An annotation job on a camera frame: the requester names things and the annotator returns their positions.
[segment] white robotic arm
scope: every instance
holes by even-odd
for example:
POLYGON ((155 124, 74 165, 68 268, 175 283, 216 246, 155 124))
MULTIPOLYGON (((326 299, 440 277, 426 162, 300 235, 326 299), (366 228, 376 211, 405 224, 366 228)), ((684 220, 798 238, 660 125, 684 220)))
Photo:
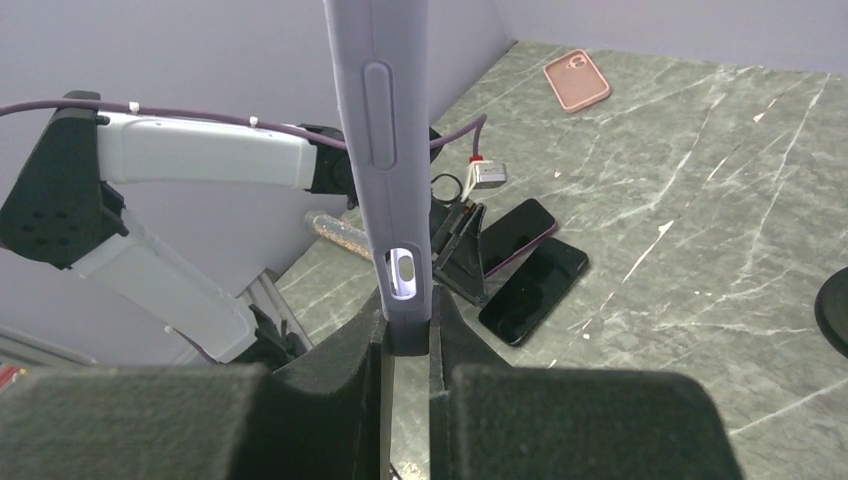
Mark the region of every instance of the white robotic arm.
MULTIPOLYGON (((67 97, 99 100, 89 92, 67 97)), ((320 131, 343 145, 338 130, 288 128, 320 131)), ((271 184, 345 194, 355 204, 349 162, 342 149, 262 128, 64 108, 0 208, 0 246, 119 293, 215 361, 231 362, 261 340, 262 313, 148 231, 110 185, 271 184)))
MULTIPOLYGON (((312 186, 317 147, 284 133, 238 125, 99 112, 100 178, 312 186)), ((124 209, 126 236, 113 235, 71 268, 121 294, 200 345, 219 362, 255 341, 243 299, 219 288, 124 209)))

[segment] phone holder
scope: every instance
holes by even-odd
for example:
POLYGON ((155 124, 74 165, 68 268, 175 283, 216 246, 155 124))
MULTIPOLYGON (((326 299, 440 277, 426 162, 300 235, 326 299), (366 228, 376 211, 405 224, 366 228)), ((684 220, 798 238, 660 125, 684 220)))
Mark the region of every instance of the phone holder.
POLYGON ((430 248, 433 278, 474 306, 489 301, 480 257, 480 232, 486 206, 470 200, 446 206, 433 198, 430 248))

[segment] black round object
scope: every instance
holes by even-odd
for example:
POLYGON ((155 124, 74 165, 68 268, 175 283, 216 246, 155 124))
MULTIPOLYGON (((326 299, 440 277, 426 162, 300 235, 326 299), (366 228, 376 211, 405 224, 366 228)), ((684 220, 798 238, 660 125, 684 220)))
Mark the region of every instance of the black round object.
POLYGON ((816 322, 824 337, 848 357, 848 268, 836 272, 816 297, 816 322))

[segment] table surface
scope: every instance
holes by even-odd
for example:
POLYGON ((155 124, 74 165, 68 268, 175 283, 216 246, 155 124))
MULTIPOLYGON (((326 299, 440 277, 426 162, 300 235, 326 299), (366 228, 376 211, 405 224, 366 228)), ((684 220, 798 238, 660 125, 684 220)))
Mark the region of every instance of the table surface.
MULTIPOLYGON (((848 82, 590 50, 613 93, 570 115, 542 73, 568 50, 516 45, 437 129, 487 113, 481 151, 511 178, 474 196, 485 223, 537 198, 592 269, 523 348, 458 300, 466 320, 516 365, 690 375, 748 478, 848 478, 848 359, 812 308, 848 265, 848 82)), ((460 173, 469 145, 447 147, 434 174, 460 173)), ((319 241, 278 286, 318 342, 376 280, 370 263, 319 241)), ((398 361, 392 458, 407 480, 428 475, 427 372, 424 358, 398 361)))

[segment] phone camera cutout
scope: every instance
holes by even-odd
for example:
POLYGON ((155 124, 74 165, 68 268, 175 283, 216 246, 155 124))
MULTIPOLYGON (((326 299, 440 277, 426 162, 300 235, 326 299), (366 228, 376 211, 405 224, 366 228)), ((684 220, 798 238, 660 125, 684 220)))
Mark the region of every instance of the phone camera cutout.
POLYGON ((580 68, 586 65, 586 58, 583 55, 575 55, 571 58, 571 61, 568 62, 568 66, 571 68, 580 68))

